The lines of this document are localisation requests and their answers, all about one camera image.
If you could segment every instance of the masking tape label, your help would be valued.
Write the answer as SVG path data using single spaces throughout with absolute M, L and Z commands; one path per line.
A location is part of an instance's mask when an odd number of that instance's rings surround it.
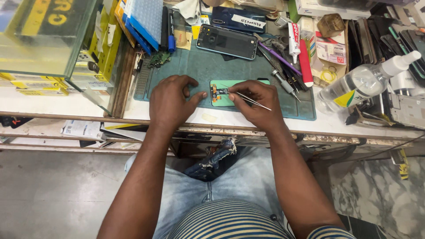
M 250 26 L 258 27 L 258 28 L 264 28 L 264 26 L 266 25 L 266 23 L 264 23 L 264 22 L 260 22 L 260 21 L 257 21 L 257 20 L 251 19 L 251 18 L 239 16 L 239 15 L 236 15 L 236 14 L 233 15 L 232 21 L 247 24 L 247 25 L 250 25 Z

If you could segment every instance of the blue smartphone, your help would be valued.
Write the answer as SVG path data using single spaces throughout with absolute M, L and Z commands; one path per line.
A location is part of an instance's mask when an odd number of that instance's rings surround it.
M 265 33 L 266 16 L 253 11 L 240 9 L 213 7 L 211 23 L 232 30 Z

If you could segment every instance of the floor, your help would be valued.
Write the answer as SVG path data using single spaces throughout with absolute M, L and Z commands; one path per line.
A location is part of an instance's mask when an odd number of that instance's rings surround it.
M 1 152 L 0 239 L 96 238 L 128 158 Z
M 332 165 L 329 175 L 337 212 L 356 225 L 378 225 L 387 239 L 425 238 L 425 158 L 412 157 L 408 163 L 408 180 L 401 180 L 390 159 Z
M 95 238 L 125 177 L 128 158 L 0 152 L 0 239 Z M 408 181 L 400 179 L 389 160 L 329 168 L 329 194 L 357 239 L 425 238 L 425 159 L 409 162 Z M 363 228 L 377 236 L 364 234 Z

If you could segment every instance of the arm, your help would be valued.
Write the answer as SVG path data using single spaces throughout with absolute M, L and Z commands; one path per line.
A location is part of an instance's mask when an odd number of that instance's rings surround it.
M 188 76 L 170 76 L 152 91 L 151 124 L 130 171 L 121 184 L 100 227 L 98 239 L 152 238 L 158 221 L 164 181 L 165 158 L 171 137 L 195 111 L 206 92 L 188 102 L 187 84 L 198 82 Z
M 237 91 L 249 94 L 258 103 L 272 109 L 269 111 L 257 105 L 250 107 L 237 94 L 229 95 L 246 119 L 266 132 L 279 202 L 295 236 L 307 238 L 314 229 L 325 225 L 344 228 L 283 121 L 276 87 L 246 81 L 229 88 L 229 92 Z

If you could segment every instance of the person's left hand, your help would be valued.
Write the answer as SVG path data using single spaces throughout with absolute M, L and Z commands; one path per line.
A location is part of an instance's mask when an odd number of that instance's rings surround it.
M 199 102 L 207 97 L 205 91 L 190 96 L 188 84 L 198 82 L 187 75 L 173 75 L 159 82 L 152 90 L 149 100 L 150 125 L 173 133 L 193 114 Z

